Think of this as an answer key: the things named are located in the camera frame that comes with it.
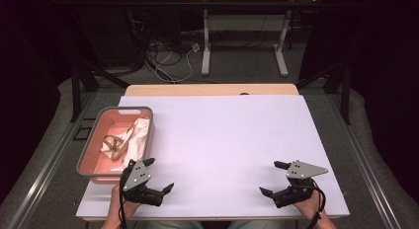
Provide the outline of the pink basket with grey rim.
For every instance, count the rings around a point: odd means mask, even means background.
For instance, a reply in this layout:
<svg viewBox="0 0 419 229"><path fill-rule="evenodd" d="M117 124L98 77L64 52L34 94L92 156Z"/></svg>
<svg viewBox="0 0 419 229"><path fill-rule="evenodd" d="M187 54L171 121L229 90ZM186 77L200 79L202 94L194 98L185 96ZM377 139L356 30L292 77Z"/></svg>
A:
<svg viewBox="0 0 419 229"><path fill-rule="evenodd" d="M128 130L138 118L149 118L150 127L144 153L139 160L150 155L154 135L153 111L149 107L110 107L100 111L86 141L77 164L77 172L95 184L114 185L120 181L121 171L115 168L120 161L110 160L102 151L102 142L106 135L117 135Z"/></svg>

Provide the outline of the black metal stand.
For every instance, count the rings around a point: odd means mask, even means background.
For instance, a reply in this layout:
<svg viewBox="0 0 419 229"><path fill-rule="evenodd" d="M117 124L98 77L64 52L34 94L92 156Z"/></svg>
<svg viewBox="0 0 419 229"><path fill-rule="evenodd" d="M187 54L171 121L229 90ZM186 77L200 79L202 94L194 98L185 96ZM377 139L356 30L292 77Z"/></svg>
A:
<svg viewBox="0 0 419 229"><path fill-rule="evenodd" d="M99 83L97 82L95 75L104 77L114 84L122 88L128 87L128 82L121 80L120 78L112 75L105 71L102 67L96 66L89 62L76 62L71 68L71 87L72 87L72 118L71 122L74 122L82 111L81 101L81 88L83 85L88 92L97 92L99 90Z"/></svg>
<svg viewBox="0 0 419 229"><path fill-rule="evenodd" d="M349 101L350 101L350 84L351 84L351 69L344 63L333 63L325 69L315 73L314 75L299 80L295 86L302 89L307 85L313 83L321 77L326 77L326 82L323 85L323 92L325 94L336 94L340 92L340 115L345 123L350 125L349 118Z"/></svg>

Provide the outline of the cream baby bodysuit brown trim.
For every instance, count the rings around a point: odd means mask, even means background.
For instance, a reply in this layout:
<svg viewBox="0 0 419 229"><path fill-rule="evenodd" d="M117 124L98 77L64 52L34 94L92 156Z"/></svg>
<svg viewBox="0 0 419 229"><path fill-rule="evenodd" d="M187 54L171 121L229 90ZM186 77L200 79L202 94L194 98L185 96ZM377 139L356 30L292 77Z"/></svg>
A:
<svg viewBox="0 0 419 229"><path fill-rule="evenodd" d="M121 171L133 160L142 158L150 127L149 118L138 118L133 125L123 133L106 135L101 151L112 161L120 161L121 165L115 171Z"/></svg>

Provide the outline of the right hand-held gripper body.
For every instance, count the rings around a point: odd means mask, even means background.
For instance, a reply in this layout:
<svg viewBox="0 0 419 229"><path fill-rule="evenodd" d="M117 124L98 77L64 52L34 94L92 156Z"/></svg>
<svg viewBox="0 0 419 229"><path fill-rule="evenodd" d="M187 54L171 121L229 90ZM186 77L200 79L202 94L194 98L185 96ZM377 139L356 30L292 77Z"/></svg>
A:
<svg viewBox="0 0 419 229"><path fill-rule="evenodd" d="M286 171L289 186L273 194L273 201L277 208L309 199L315 188L313 177L328 173L326 168L299 160L291 162L291 166Z"/></svg>

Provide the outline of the white-legged wooden desk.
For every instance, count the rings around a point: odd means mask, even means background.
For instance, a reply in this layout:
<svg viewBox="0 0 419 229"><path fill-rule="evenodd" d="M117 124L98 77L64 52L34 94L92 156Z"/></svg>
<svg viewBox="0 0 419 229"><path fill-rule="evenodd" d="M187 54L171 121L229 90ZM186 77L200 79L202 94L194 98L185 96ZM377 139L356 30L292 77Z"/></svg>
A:
<svg viewBox="0 0 419 229"><path fill-rule="evenodd" d="M204 55L202 61L202 74L210 74L210 32L214 31L240 31L240 32L277 32L278 41L273 45L277 64L282 77L288 77L289 72L283 55L283 48L286 36L291 29L290 22L293 18L292 9L284 12L275 12L269 15L263 12L257 15L249 9L242 9L240 12L227 12L227 9L237 9L240 2L313 2L318 0L187 0L188 2L231 2L231 5L222 7L223 12L211 12L209 9L203 11L204 21Z"/></svg>

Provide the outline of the person's left hand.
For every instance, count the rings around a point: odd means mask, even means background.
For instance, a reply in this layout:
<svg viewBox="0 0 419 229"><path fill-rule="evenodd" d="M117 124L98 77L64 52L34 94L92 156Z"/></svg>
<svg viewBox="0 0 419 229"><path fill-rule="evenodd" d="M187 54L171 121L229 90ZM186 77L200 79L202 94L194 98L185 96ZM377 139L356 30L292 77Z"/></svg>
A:
<svg viewBox="0 0 419 229"><path fill-rule="evenodd" d="M131 218L139 207L140 207L140 203L130 202L130 201L126 202L124 204L125 218ZM112 196L111 196L111 202L110 202L107 220L120 220L120 213L121 213L120 187L114 186L112 188Z"/></svg>

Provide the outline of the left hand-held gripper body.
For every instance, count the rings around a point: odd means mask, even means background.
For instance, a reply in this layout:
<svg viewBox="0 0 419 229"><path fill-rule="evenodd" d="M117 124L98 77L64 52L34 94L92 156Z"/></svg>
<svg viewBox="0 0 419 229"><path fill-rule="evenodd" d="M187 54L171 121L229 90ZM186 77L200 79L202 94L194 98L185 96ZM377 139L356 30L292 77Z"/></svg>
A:
<svg viewBox="0 0 419 229"><path fill-rule="evenodd" d="M151 179L143 160L130 160L121 175L121 189L123 197L130 202L160 206L164 194L162 191L150 189L146 186Z"/></svg>

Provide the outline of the person's right hand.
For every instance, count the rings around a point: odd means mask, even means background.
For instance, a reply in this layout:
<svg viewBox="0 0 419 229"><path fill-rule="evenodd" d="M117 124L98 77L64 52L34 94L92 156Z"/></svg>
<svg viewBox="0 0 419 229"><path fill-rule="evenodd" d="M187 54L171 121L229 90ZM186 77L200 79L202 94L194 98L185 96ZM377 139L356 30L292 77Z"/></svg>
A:
<svg viewBox="0 0 419 229"><path fill-rule="evenodd" d="M301 213L301 215L307 219L311 220L316 213L319 211L322 203L322 197L318 191L313 191L309 199L306 199L301 202L297 202L294 206Z"/></svg>

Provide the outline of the aluminium floor rail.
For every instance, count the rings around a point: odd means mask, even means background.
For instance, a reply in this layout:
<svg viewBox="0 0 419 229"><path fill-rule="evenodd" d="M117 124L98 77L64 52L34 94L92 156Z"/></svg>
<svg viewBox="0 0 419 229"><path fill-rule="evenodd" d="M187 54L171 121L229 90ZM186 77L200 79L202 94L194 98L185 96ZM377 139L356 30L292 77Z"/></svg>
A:
<svg viewBox="0 0 419 229"><path fill-rule="evenodd" d="M334 95L328 95L327 99L331 104L332 110L337 116L340 125L343 127L347 137L349 138L353 158L368 188L381 221L386 229L401 229L400 224L389 204L388 197L385 195L383 188L378 182L377 176L366 158L364 149L362 148L353 127L341 117L338 98Z"/></svg>
<svg viewBox="0 0 419 229"><path fill-rule="evenodd" d="M95 92L84 94L81 111L72 118L75 110L70 103L72 96L68 93L61 95L57 111L39 146L0 206L7 214L3 229L26 227L95 97Z"/></svg>

